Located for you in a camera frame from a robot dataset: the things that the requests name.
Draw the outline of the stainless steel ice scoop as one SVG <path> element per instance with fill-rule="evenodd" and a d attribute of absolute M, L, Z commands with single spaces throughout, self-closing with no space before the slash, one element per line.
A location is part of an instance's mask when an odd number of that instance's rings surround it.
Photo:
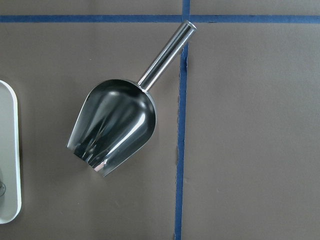
<path fill-rule="evenodd" d="M 140 150 L 157 124 L 149 90 L 179 55 L 196 27 L 185 20 L 137 82 L 109 79 L 87 95 L 66 147 L 105 177 Z"/>

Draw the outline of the beige plastic tray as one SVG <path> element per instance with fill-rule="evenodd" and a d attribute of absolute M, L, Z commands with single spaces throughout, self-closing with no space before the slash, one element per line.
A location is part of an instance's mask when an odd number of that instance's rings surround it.
<path fill-rule="evenodd" d="M 0 82 L 0 223 L 17 217 L 22 206 L 18 100 L 12 87 Z"/>

